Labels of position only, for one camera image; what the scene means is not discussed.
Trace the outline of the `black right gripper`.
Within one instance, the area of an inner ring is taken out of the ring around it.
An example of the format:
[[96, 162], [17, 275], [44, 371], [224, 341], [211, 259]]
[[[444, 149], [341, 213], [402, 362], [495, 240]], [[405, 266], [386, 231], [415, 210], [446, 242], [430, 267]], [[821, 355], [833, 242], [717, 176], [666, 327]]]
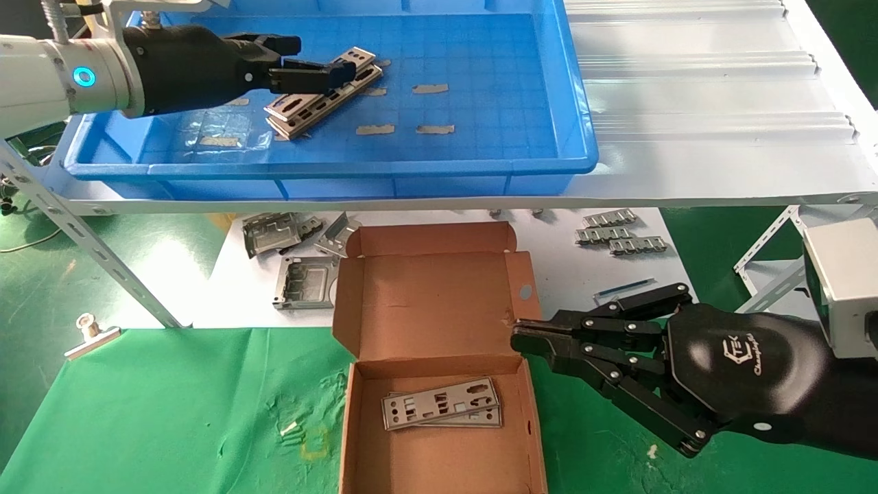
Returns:
[[[691, 303], [689, 285], [677, 283], [589, 311], [518, 319], [511, 347], [586, 382], [687, 458], [718, 430], [875, 459], [875, 359], [836, 357], [815, 321]], [[665, 355], [655, 320], [677, 309]], [[672, 390], [670, 369], [713, 422]]]

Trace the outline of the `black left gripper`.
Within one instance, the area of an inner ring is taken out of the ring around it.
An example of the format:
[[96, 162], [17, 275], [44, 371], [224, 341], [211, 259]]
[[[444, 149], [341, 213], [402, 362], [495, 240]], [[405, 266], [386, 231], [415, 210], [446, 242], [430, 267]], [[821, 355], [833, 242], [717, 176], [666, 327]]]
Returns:
[[220, 37], [204, 26], [129, 26], [123, 41], [142, 85], [142, 115], [169, 115], [220, 106], [254, 89], [271, 93], [329, 93], [355, 78], [355, 63], [283, 60], [301, 37], [239, 32]]

